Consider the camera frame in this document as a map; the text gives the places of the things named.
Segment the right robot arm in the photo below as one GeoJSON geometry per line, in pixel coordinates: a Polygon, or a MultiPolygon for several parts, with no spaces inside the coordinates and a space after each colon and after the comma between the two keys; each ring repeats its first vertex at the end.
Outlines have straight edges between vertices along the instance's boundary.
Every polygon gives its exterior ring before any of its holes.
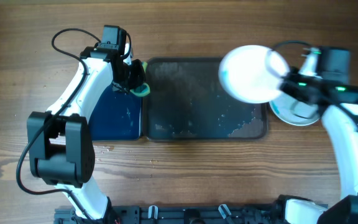
{"type": "Polygon", "coordinates": [[[287,223],[358,223],[358,86],[298,70],[282,75],[280,90],[318,107],[333,145],[340,175],[341,199],[329,209],[305,199],[288,199],[287,223]]]}

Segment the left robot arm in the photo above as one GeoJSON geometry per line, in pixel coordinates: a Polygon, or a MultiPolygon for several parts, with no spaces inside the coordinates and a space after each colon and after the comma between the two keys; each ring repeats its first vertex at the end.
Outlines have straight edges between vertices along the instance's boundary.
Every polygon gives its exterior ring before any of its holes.
{"type": "Polygon", "coordinates": [[[34,177],[72,204],[57,223],[119,223],[94,177],[93,141],[135,139],[143,97],[150,93],[142,62],[129,44],[98,43],[78,56],[78,70],[59,99],[27,119],[22,158],[34,177]]]}

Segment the pale blue plate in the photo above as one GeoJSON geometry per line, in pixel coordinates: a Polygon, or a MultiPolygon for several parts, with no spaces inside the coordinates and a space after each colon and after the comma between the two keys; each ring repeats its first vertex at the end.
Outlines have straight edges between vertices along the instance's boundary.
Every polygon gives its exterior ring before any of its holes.
{"type": "Polygon", "coordinates": [[[309,126],[320,118],[317,105],[308,105],[284,93],[269,105],[279,119],[294,126],[309,126]]]}

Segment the green yellow sponge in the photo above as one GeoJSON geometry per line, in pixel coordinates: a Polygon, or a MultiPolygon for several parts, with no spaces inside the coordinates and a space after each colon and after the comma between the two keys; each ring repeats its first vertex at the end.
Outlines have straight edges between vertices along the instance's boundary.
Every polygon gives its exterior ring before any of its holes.
{"type": "Polygon", "coordinates": [[[130,89],[130,92],[136,97],[143,98],[150,94],[150,86],[146,82],[145,71],[148,64],[147,62],[141,62],[137,67],[137,83],[135,88],[130,89]]]}

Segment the white plate top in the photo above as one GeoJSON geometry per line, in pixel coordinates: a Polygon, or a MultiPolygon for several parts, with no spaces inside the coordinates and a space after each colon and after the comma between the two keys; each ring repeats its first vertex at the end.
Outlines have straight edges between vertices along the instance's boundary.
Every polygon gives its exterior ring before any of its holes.
{"type": "Polygon", "coordinates": [[[218,77],[222,88],[233,98],[259,104],[282,94],[279,88],[289,71],[278,52],[262,45],[245,45],[223,57],[218,77]]]}

